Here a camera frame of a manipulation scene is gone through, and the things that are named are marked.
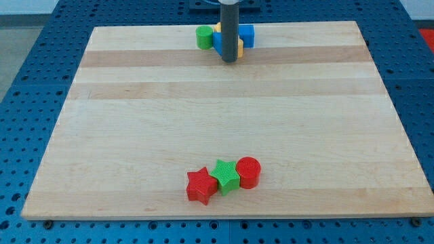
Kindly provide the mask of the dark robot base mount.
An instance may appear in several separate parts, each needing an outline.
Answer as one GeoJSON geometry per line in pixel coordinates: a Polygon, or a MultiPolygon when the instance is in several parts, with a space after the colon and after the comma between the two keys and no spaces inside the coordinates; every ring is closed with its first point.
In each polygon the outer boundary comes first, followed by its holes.
{"type": "MultiPolygon", "coordinates": [[[[219,10],[219,0],[187,0],[190,12],[219,10]]],[[[239,10],[253,10],[259,11],[261,8],[262,0],[240,0],[239,10]]]]}

